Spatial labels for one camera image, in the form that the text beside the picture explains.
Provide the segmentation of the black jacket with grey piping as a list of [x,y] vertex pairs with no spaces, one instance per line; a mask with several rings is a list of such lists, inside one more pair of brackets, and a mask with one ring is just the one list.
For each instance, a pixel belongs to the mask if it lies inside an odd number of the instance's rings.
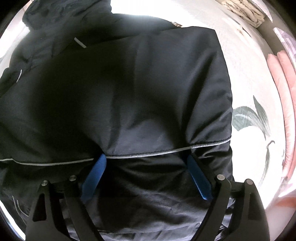
[[202,178],[232,179],[232,93],[217,33],[110,1],[34,1],[1,77],[1,201],[25,231],[42,181],[79,183],[105,240],[190,240]]

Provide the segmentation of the floral bed sheet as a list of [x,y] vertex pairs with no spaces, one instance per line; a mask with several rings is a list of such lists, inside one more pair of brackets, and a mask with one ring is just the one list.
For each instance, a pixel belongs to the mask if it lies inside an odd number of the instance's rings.
[[[202,27],[217,33],[232,93],[232,179],[227,179],[240,183],[252,180],[264,209],[269,207],[284,180],[285,129],[280,97],[267,66],[269,49],[259,32],[216,1],[110,1],[110,5],[113,14],[149,16],[180,28]],[[1,57],[1,77],[14,50],[30,31],[23,16],[21,24],[25,31]],[[51,183],[58,188],[69,235],[79,240],[63,195],[66,181]],[[215,240],[224,240],[234,202],[234,198],[229,199]],[[26,240],[26,231],[17,226],[2,201],[1,240]]]

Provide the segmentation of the pink folded quilt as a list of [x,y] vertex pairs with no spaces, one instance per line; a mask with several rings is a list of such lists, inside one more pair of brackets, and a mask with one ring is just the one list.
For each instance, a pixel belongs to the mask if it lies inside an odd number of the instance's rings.
[[280,192],[278,206],[295,208],[295,68],[284,50],[268,54],[267,66],[280,96],[285,125],[285,157],[282,177],[287,184]]

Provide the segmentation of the pink patterned pillow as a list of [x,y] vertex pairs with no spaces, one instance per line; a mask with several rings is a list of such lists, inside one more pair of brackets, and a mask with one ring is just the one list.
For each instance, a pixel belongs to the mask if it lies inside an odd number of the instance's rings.
[[284,49],[287,52],[295,68],[295,55],[296,55],[295,38],[280,28],[273,28],[273,31],[278,37],[278,39],[280,40],[281,44],[284,46]]

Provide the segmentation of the beige folded quilt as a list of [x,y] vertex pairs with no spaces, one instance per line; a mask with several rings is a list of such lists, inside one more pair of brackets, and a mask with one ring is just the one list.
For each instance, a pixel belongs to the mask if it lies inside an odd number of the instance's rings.
[[264,22],[264,13],[250,1],[222,1],[221,4],[255,28]]

